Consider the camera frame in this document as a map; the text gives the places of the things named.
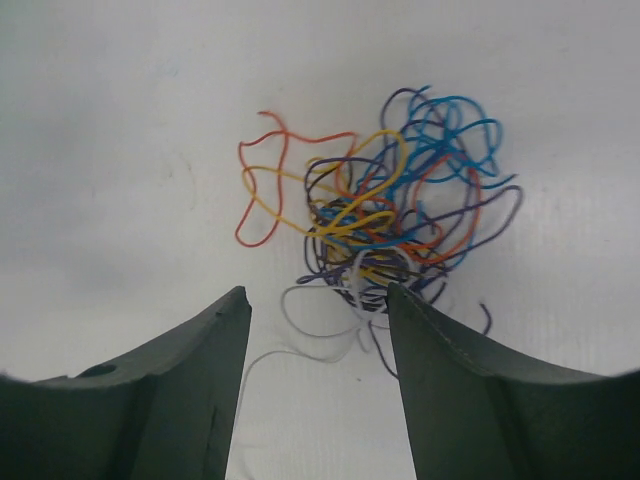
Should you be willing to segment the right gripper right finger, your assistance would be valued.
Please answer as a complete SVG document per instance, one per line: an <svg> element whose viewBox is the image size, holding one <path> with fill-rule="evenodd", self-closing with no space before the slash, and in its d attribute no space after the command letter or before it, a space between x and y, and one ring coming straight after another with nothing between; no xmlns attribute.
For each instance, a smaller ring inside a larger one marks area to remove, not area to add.
<svg viewBox="0 0 640 480"><path fill-rule="evenodd" d="M600 376L506 347L400 285L391 340L420 479L635 479L639 375Z"/></svg>

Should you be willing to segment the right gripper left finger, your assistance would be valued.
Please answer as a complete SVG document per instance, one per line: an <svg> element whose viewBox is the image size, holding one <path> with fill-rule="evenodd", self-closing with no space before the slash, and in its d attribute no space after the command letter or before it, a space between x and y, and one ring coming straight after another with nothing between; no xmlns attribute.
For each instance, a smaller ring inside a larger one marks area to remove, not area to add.
<svg viewBox="0 0 640 480"><path fill-rule="evenodd" d="M235 287L76 377L3 377L2 477L224 478L251 311Z"/></svg>

